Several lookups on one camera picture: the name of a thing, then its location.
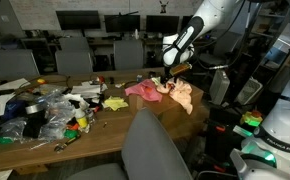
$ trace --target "chair backrest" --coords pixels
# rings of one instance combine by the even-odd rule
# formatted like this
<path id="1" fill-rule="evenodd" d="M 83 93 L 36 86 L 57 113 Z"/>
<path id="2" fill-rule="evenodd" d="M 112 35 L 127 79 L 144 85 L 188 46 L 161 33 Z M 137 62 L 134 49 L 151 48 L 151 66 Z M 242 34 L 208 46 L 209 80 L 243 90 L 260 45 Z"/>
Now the chair backrest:
<path id="1" fill-rule="evenodd" d="M 38 76 L 32 50 L 0 50 L 0 78 L 15 79 Z"/>
<path id="2" fill-rule="evenodd" d="M 225 59 L 225 53 L 233 52 L 235 47 L 238 45 L 241 37 L 241 34 L 231 31 L 226 32 L 223 37 L 217 40 L 214 47 L 213 55 Z"/>
<path id="3" fill-rule="evenodd" d="M 142 69 L 144 65 L 142 41 L 123 40 L 114 42 L 114 61 L 116 70 Z"/>
<path id="4" fill-rule="evenodd" d="M 56 51 L 58 74 L 77 75 L 93 72 L 93 63 L 89 51 Z"/>
<path id="5" fill-rule="evenodd" d="M 123 145 L 122 158 L 129 179 L 192 179 L 175 144 L 147 108 L 136 114 Z"/>
<path id="6" fill-rule="evenodd" d="M 60 38 L 59 43 L 61 45 L 62 50 L 90 51 L 87 39 L 85 37 Z"/>

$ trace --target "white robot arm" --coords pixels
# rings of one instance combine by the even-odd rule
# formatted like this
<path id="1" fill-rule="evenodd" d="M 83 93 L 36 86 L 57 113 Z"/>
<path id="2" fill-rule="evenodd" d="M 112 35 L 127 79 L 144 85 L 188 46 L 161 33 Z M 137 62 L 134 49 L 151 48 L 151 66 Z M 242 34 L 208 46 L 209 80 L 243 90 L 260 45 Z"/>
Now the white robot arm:
<path id="1" fill-rule="evenodd" d="M 249 0 L 266 2 L 270 0 Z M 163 60 L 165 67 L 177 65 L 192 55 L 188 47 L 200 35 L 216 27 L 230 15 L 240 0 L 205 0 L 180 35 L 165 37 Z M 242 179 L 290 179 L 290 82 L 281 98 L 254 135 L 242 143 L 242 151 L 233 150 L 231 158 Z M 242 154 L 263 157 L 271 153 L 276 167 L 257 160 L 243 160 Z"/>
<path id="2" fill-rule="evenodd" d="M 191 43 L 214 29 L 231 15 L 241 0 L 205 0 L 180 35 L 164 37 L 163 60 L 166 67 L 177 65 L 193 55 Z"/>

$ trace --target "gray office chair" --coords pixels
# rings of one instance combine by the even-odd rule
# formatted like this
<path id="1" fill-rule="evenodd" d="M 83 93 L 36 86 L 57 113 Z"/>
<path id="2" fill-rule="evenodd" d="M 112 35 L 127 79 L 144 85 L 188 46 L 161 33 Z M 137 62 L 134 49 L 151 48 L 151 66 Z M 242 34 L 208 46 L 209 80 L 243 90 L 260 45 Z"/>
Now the gray office chair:
<path id="1" fill-rule="evenodd" d="M 0 50 L 0 79 L 38 76 L 32 50 Z"/>
<path id="2" fill-rule="evenodd" d="M 58 74 L 70 76 L 93 72 L 93 63 L 89 51 L 56 51 L 55 57 Z"/>
<path id="3" fill-rule="evenodd" d="M 114 42 L 114 61 L 116 70 L 142 69 L 144 65 L 142 41 L 123 40 Z"/>
<path id="4" fill-rule="evenodd" d="M 118 164 L 86 169 L 68 180 L 189 180 L 185 162 L 164 127 L 150 112 L 141 109 L 126 136 L 122 158 L 126 173 Z"/>
<path id="5" fill-rule="evenodd" d="M 90 51 L 86 37 L 60 38 L 59 43 L 62 50 L 85 50 Z"/>
<path id="6" fill-rule="evenodd" d="M 241 34 L 228 31 L 223 37 L 217 40 L 212 54 L 201 53 L 199 58 L 209 65 L 228 64 L 230 53 L 234 51 L 241 37 Z"/>

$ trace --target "pink fabric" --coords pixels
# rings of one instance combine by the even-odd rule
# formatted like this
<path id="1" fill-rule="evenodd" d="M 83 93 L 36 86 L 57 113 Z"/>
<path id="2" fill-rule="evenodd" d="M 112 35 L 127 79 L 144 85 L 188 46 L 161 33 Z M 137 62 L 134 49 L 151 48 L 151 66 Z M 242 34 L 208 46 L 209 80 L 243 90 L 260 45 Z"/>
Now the pink fabric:
<path id="1" fill-rule="evenodd" d="M 179 79 L 174 83 L 174 79 L 171 79 L 166 83 L 166 87 L 163 85 L 158 86 L 157 91 L 161 93 L 169 93 L 170 97 L 183 106 L 187 114 L 192 113 L 193 105 L 191 104 L 192 98 L 190 95 L 192 88 L 189 84 L 184 83 Z"/>
<path id="2" fill-rule="evenodd" d="M 126 95 L 138 94 L 146 101 L 162 101 L 162 95 L 156 91 L 156 85 L 150 79 L 146 79 L 141 83 L 125 89 Z"/>

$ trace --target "tape roll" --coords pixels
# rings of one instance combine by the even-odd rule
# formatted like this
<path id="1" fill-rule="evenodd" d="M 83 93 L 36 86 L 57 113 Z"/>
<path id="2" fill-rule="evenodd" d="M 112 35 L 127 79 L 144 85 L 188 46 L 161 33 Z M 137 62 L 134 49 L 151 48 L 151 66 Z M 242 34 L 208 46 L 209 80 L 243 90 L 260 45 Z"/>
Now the tape roll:
<path id="1" fill-rule="evenodd" d="M 40 104 L 35 104 L 32 106 L 27 106 L 25 109 L 27 114 L 33 114 L 42 111 L 44 108 Z"/>

